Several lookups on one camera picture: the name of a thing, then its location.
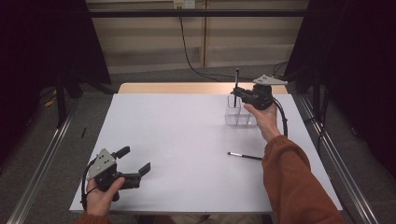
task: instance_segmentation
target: wall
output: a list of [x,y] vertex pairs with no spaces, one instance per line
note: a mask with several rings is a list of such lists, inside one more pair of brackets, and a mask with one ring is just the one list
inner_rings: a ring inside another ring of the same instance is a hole
[[[305,9],[307,0],[196,1],[196,8]],[[88,0],[89,9],[172,9],[173,1]],[[179,18],[92,19],[110,74],[187,68]],[[289,59],[302,18],[183,18],[193,67]]]

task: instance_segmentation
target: black marker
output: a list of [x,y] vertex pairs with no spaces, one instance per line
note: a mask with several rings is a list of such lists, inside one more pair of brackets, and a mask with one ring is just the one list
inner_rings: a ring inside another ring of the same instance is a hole
[[[235,69],[236,74],[235,74],[235,88],[238,87],[238,79],[239,79],[239,68]],[[236,108],[236,95],[233,98],[233,108]]]
[[237,157],[242,157],[242,158],[247,158],[247,159],[252,159],[252,160],[256,160],[256,161],[262,161],[262,158],[260,158],[260,157],[252,157],[252,156],[247,156],[247,155],[241,155],[241,154],[237,154],[237,153],[233,153],[233,152],[228,152],[227,155],[237,156]]

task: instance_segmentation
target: human hand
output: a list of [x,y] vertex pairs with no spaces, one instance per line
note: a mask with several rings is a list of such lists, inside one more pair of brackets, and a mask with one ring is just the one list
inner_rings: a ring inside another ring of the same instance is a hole
[[271,139],[280,135],[280,131],[276,125],[276,105],[271,104],[265,110],[257,110],[253,105],[245,104],[244,108],[250,112],[257,120],[262,137],[269,142]]
[[111,185],[110,189],[106,192],[102,192],[97,189],[97,183],[94,179],[88,181],[87,191],[92,191],[87,195],[87,214],[93,216],[106,216],[110,210],[110,205],[113,200],[113,196],[125,182],[124,177],[118,178]]

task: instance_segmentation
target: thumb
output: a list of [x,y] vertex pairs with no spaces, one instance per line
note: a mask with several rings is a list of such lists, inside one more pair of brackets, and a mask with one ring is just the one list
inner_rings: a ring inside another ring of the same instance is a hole
[[125,178],[120,177],[114,183],[111,185],[111,187],[106,191],[106,194],[113,195],[119,191],[119,189],[122,187],[122,185],[125,183]]

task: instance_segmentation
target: cable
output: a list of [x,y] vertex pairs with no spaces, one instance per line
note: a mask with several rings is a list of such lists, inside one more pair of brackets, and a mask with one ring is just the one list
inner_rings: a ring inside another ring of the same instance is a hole
[[274,65],[274,68],[273,68],[273,74],[272,74],[272,76],[273,76],[273,77],[276,77],[277,71],[279,71],[279,69],[280,69],[284,64],[287,64],[287,63],[289,63],[289,61],[285,61],[285,62],[283,62],[283,63],[277,63],[277,64],[275,64],[275,65]]
[[[181,28],[181,37],[183,38],[184,54],[186,55],[187,64],[189,65],[190,69],[193,72],[195,72],[200,77],[206,77],[206,78],[212,79],[212,80],[217,81],[217,82],[221,82],[221,81],[216,79],[216,78],[213,78],[212,76],[214,76],[214,77],[232,77],[232,78],[234,78],[234,76],[228,76],[228,75],[223,75],[223,74],[202,73],[202,72],[199,72],[199,71],[195,70],[192,67],[192,65],[190,63],[189,55],[187,54],[186,40],[185,40],[185,37],[184,37],[183,19],[181,17],[179,17],[179,21],[180,21],[180,28]],[[247,77],[240,77],[240,79],[249,80],[249,81],[253,80],[253,79],[247,78]]]
[[299,76],[305,69],[309,68],[308,65],[302,65],[297,71],[294,71],[290,74],[287,74],[286,76],[283,76],[281,78],[282,81],[295,81],[297,78],[297,76]]
[[84,175],[82,176],[81,180],[81,203],[82,207],[84,208],[84,211],[87,211],[87,195],[92,191],[92,189],[88,192],[85,193],[85,180],[87,178],[87,173],[90,170],[91,166],[95,163],[96,158],[90,161],[88,166],[85,168]]
[[320,139],[322,138],[323,133],[324,133],[324,127],[326,124],[326,112],[327,112],[327,107],[329,105],[329,100],[330,100],[329,92],[326,90],[324,92],[323,105],[319,112],[319,115],[320,115],[319,121],[321,121],[321,127],[320,127],[320,131],[319,131],[319,136],[318,136],[318,146],[317,146],[317,152],[318,152],[319,157],[320,157]]
[[91,192],[93,192],[94,189],[97,189],[97,188],[98,187],[96,186],[95,188],[88,190],[87,195],[89,195]]
[[276,105],[276,107],[279,109],[280,116],[282,117],[283,135],[288,136],[288,120],[286,119],[285,111],[283,110],[282,105],[276,98],[273,98],[273,101],[274,101],[274,104]]

